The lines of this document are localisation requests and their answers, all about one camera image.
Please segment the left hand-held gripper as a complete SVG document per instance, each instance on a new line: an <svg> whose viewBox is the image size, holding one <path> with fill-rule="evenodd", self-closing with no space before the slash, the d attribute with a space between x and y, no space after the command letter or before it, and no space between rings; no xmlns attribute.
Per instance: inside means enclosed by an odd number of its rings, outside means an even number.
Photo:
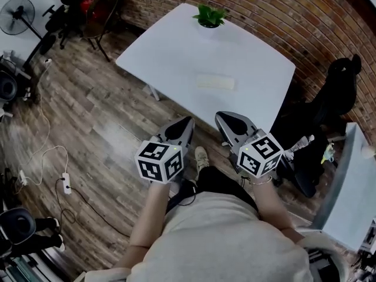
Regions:
<svg viewBox="0 0 376 282"><path fill-rule="evenodd" d="M150 140L143 141L135 155L141 178L160 184L179 182L194 127L191 116L179 117L161 127Z"/></svg>

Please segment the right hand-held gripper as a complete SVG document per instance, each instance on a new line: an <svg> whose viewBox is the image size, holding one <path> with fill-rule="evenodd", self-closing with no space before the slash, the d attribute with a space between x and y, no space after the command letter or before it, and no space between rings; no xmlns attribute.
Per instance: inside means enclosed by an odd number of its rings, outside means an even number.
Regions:
<svg viewBox="0 0 376 282"><path fill-rule="evenodd" d="M235 154L233 165L237 173L245 171L253 177L262 177L277 167L284 150L271 133L256 130L251 120L234 112L219 111L214 119L230 146L240 143L242 136L252 134Z"/></svg>

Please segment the white rectangular object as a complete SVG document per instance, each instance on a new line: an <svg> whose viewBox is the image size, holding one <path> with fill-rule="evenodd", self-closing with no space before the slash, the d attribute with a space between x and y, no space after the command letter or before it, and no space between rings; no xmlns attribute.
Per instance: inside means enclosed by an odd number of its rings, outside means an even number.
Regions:
<svg viewBox="0 0 376 282"><path fill-rule="evenodd" d="M220 75L198 75L196 78L196 84L201 88L233 90L235 80L233 78Z"/></svg>

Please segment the person's left forearm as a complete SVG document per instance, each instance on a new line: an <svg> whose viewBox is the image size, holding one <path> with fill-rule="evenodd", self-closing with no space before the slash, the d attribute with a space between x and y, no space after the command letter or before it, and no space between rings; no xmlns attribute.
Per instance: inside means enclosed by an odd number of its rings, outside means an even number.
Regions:
<svg viewBox="0 0 376 282"><path fill-rule="evenodd" d="M131 269L143 261L162 233L169 193L170 184L153 182L150 185L145 206L132 229L129 245L124 256L114 265L115 268Z"/></svg>

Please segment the person's right forearm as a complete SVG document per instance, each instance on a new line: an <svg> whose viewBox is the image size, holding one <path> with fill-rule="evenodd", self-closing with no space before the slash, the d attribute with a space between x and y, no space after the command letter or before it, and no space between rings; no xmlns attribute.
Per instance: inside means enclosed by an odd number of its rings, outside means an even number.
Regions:
<svg viewBox="0 0 376 282"><path fill-rule="evenodd" d="M264 175L251 181L259 215L264 222L274 226L294 243L298 243L304 236L294 229L289 213L277 194L272 179L271 176Z"/></svg>

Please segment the beige shoe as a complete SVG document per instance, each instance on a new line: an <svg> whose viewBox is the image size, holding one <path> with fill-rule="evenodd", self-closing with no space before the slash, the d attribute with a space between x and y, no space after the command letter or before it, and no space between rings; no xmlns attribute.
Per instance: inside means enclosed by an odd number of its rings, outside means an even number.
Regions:
<svg viewBox="0 0 376 282"><path fill-rule="evenodd" d="M194 151L197 173L200 173L205 167L209 167L209 158L206 150L202 146L196 147Z"/></svg>

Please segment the clear water bottle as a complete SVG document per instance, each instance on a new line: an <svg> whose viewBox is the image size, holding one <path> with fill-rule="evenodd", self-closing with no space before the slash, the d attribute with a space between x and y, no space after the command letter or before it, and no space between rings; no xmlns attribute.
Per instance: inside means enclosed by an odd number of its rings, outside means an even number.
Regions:
<svg viewBox="0 0 376 282"><path fill-rule="evenodd" d="M297 141L288 151L294 153L302 148L307 147L315 139L314 135L303 136L300 140Z"/></svg>

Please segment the tall black office chair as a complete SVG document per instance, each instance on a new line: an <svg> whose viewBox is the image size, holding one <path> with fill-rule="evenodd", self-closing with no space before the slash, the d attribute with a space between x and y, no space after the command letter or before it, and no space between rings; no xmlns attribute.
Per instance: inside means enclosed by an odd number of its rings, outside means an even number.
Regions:
<svg viewBox="0 0 376 282"><path fill-rule="evenodd" d="M305 197L316 193L316 186L324 169L321 164L329 144L322 125L344 131L342 115L347 114L357 98L357 75L361 72L361 58L340 58L329 67L324 86L311 102L299 102L286 113L279 113L271 133L284 150L291 149L302 137L314 139L294 152L291 162L282 158L277 174L292 182Z"/></svg>

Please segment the person in white coat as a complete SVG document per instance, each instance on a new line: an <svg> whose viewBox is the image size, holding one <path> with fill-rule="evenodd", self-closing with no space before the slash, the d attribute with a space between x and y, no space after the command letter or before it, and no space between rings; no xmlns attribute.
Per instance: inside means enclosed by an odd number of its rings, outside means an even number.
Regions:
<svg viewBox="0 0 376 282"><path fill-rule="evenodd" d="M162 235L133 267L90 271L85 282L346 282L328 238L293 242L237 197L200 193L166 215Z"/></svg>

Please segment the green plant in white pot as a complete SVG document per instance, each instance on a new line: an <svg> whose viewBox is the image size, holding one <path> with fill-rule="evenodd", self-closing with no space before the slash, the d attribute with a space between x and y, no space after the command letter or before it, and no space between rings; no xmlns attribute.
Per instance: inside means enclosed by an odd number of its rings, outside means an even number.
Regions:
<svg viewBox="0 0 376 282"><path fill-rule="evenodd" d="M224 19L227 13L224 9L216 9L203 4L197 8L199 13L192 16L192 18L199 24L199 34L209 39L214 35L219 26L225 24Z"/></svg>

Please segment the white power strip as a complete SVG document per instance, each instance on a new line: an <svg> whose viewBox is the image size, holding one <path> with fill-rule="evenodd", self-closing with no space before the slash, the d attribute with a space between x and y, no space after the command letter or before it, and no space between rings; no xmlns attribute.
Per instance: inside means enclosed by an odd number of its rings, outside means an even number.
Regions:
<svg viewBox="0 0 376 282"><path fill-rule="evenodd" d="M65 194L71 194L71 178L68 172L62 173L62 181L63 181L63 191Z"/></svg>

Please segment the white side table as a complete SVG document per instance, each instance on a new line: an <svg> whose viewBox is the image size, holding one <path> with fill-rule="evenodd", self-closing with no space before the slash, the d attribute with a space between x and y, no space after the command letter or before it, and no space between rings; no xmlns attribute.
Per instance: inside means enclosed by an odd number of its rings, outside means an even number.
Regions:
<svg viewBox="0 0 376 282"><path fill-rule="evenodd" d="M361 149L368 142L356 123L348 123L341 159L331 187L311 227L358 251L376 217L376 159Z"/></svg>

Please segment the brown wicker chair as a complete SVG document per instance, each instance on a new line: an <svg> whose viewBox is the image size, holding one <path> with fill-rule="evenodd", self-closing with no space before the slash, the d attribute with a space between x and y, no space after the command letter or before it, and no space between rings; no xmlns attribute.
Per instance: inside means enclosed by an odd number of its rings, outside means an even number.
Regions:
<svg viewBox="0 0 376 282"><path fill-rule="evenodd" d="M95 42L108 62L110 62L110 59L100 42L105 33L109 32L120 18L122 4L123 0L94 0L89 5L86 13L86 25L83 30L83 37L94 50L96 49Z"/></svg>

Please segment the red bag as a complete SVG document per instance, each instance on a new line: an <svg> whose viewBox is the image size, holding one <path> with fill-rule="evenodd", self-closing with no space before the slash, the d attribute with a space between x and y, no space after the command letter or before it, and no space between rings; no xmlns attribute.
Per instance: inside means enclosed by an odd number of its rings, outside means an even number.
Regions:
<svg viewBox="0 0 376 282"><path fill-rule="evenodd" d="M87 14L90 5L94 2L95 0L82 0L80 3L80 10L83 14Z"/></svg>

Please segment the black standing fan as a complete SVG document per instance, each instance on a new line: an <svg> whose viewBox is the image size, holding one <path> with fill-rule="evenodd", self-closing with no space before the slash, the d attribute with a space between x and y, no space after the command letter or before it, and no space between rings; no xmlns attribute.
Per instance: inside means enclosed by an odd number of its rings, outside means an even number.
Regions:
<svg viewBox="0 0 376 282"><path fill-rule="evenodd" d="M30 0L9 0L0 8L0 56L24 65L46 34Z"/></svg>

